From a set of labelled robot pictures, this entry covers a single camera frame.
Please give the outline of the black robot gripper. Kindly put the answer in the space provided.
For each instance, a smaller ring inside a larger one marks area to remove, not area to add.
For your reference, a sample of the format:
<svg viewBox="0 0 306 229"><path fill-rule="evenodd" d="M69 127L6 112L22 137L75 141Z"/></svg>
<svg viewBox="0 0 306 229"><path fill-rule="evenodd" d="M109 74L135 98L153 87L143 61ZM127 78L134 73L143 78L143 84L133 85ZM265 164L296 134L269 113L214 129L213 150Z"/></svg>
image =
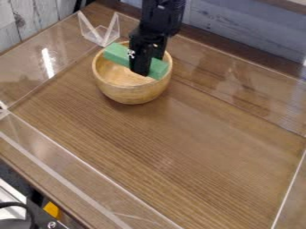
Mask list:
<svg viewBox="0 0 306 229"><path fill-rule="evenodd" d="M130 68L150 73L153 58L164 59L168 40L181 30L188 0L142 0L142 19L130 33Z"/></svg>

